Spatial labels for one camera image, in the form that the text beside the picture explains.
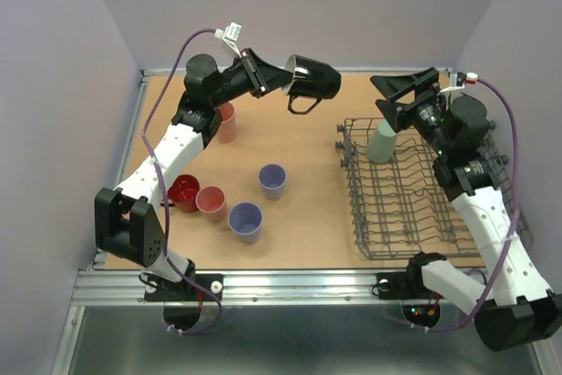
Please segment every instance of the wire rack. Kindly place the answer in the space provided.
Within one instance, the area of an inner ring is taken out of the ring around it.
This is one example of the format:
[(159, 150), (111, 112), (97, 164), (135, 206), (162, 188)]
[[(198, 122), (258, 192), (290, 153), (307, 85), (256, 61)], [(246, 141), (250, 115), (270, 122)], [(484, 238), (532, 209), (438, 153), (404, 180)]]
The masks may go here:
[[(478, 257), (479, 252), (462, 218), (437, 183), (433, 150), (414, 130), (398, 134), (393, 159), (375, 164), (365, 155), (369, 136), (382, 119), (345, 119), (337, 127), (343, 142), (341, 165), (347, 170), (356, 244), (370, 260), (408, 259), (413, 254), (439, 252), (448, 258)], [(513, 212), (513, 193), (505, 165), (490, 135), (479, 152), (490, 162), (501, 183), (506, 209)], [(522, 216), (517, 226), (529, 249), (532, 234)]]

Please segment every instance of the green cup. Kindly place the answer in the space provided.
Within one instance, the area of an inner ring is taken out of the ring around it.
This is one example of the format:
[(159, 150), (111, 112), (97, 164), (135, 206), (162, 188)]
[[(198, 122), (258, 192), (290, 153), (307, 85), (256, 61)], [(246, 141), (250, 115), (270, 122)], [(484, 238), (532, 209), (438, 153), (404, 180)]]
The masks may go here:
[(381, 164), (393, 158), (396, 146), (396, 133), (386, 120), (380, 122), (375, 132), (369, 138), (365, 147), (365, 154), (372, 162)]

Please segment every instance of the red cup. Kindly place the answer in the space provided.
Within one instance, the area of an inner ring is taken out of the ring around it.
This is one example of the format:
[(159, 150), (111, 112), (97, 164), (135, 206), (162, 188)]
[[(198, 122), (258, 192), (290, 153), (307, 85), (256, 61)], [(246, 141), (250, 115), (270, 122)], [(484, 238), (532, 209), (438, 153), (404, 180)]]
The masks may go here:
[(199, 181), (192, 175), (180, 175), (168, 189), (168, 198), (179, 211), (194, 213), (198, 210), (195, 197), (199, 192)]
[(212, 223), (224, 220), (228, 215), (227, 199), (222, 189), (206, 186), (195, 197), (197, 208)]
[(217, 139), (223, 144), (234, 141), (236, 138), (236, 114), (234, 106), (231, 103), (225, 103), (219, 106), (222, 123), (217, 132)]

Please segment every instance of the gray floor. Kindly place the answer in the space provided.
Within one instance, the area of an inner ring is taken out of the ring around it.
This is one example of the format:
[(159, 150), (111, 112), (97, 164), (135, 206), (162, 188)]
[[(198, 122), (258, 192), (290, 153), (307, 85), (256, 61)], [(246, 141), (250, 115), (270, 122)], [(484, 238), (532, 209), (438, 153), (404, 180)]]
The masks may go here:
[[(398, 315), (400, 307), (387, 308)], [(454, 318), (443, 311), (445, 322)], [(90, 308), (71, 373), (88, 374), (538, 374), (531, 347), (493, 353), (473, 327), (423, 334), (381, 306), (225, 309), (212, 332), (166, 332), (162, 309)]]

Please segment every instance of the wall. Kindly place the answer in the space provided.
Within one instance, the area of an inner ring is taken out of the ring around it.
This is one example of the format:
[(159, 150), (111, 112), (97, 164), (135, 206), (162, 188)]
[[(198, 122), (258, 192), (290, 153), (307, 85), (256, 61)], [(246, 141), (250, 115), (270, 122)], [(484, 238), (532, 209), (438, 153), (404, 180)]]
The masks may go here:
[[(244, 26), (241, 47), (285, 64), (298, 53), (345, 67), (453, 65), (491, 0), (105, 0), (142, 69), (170, 68), (200, 27)], [(191, 52), (228, 58), (212, 39)]]
[[(552, 287), (562, 292), (562, 138), (560, 0), (493, 0), (466, 46), (458, 67), (493, 81), (514, 108), (521, 151), (519, 192), (535, 235), (532, 257)], [(498, 143), (511, 155), (508, 118), (493, 94), (485, 99), (499, 127)], [(554, 340), (562, 356), (562, 334)]]
[(102, 0), (0, 0), (0, 373), (50, 373), (138, 69)]

